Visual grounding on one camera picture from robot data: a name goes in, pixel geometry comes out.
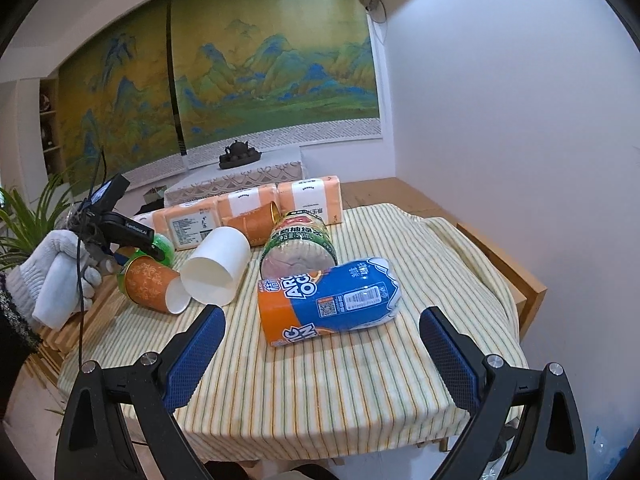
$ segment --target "white wall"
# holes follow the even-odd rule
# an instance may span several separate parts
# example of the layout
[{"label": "white wall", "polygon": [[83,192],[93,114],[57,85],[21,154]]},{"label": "white wall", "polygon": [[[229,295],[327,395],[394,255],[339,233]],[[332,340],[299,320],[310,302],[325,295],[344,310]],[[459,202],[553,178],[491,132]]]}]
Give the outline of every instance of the white wall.
[{"label": "white wall", "polygon": [[0,84],[0,179],[16,187],[27,202],[37,200],[47,183],[38,115],[39,81]]},{"label": "white wall", "polygon": [[149,0],[39,0],[0,58],[0,82],[46,78],[86,40]]},{"label": "white wall", "polygon": [[[384,0],[398,177],[548,285],[588,449],[640,422],[640,53],[604,0]],[[603,457],[591,456],[591,473]]]},{"label": "white wall", "polygon": [[18,153],[16,87],[15,81],[0,84],[0,184],[5,189],[17,187],[23,192],[20,163],[15,156]]}]

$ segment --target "blue gripper pad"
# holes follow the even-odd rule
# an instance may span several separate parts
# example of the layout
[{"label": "blue gripper pad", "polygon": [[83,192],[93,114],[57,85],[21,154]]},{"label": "blue gripper pad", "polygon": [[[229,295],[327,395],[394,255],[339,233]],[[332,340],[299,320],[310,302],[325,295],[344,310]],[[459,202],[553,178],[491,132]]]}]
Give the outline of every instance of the blue gripper pad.
[{"label": "blue gripper pad", "polygon": [[[198,316],[194,324],[200,321],[200,316]],[[179,335],[190,335],[190,332],[191,327],[187,332]],[[224,335],[225,314],[220,307],[214,307],[199,328],[196,328],[184,351],[174,361],[173,366],[166,372],[162,402],[169,413],[187,405]]]},{"label": "blue gripper pad", "polygon": [[455,332],[450,336],[432,312],[436,308],[427,308],[420,315],[420,338],[436,365],[453,402],[460,409],[467,410],[473,415],[480,407],[479,378],[452,339],[453,337],[467,336],[460,335],[438,309],[438,313],[449,325],[447,327],[449,332],[452,330]]}]

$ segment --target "white paper cup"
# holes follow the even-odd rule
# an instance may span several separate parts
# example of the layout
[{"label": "white paper cup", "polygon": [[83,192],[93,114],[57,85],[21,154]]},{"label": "white paper cup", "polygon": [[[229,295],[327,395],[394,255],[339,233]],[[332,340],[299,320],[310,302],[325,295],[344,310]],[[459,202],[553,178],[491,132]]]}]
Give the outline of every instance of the white paper cup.
[{"label": "white paper cup", "polygon": [[182,266],[182,284],[200,303],[225,306],[234,300],[250,258],[249,241],[239,230],[218,227]]}]

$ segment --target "silver screw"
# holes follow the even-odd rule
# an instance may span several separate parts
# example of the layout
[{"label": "silver screw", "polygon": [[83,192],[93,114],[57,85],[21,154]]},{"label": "silver screw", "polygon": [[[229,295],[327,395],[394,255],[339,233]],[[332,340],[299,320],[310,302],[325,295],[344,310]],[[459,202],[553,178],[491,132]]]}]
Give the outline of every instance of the silver screw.
[{"label": "silver screw", "polygon": [[90,374],[95,370],[95,361],[85,361],[80,367],[83,374]]},{"label": "silver screw", "polygon": [[486,358],[487,363],[491,368],[502,368],[504,360],[499,355],[491,354]]},{"label": "silver screw", "polygon": [[564,368],[562,368],[562,365],[559,365],[558,363],[551,363],[549,365],[549,371],[553,375],[562,375],[562,374],[564,374]]},{"label": "silver screw", "polygon": [[143,366],[151,366],[156,361],[158,361],[158,354],[155,352],[145,352],[140,358],[140,362]]}]

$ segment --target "barcode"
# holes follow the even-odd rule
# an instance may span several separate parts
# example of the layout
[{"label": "barcode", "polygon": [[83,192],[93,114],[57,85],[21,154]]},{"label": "barcode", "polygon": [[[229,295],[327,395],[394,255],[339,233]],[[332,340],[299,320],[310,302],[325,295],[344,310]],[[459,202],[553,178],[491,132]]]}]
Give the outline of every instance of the barcode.
[{"label": "barcode", "polygon": [[379,303],[382,303],[382,298],[380,297],[380,289],[377,286],[370,286],[344,295],[344,307],[346,310],[357,310]]},{"label": "barcode", "polygon": [[335,316],[338,311],[334,300],[318,300],[318,312],[320,317]]}]

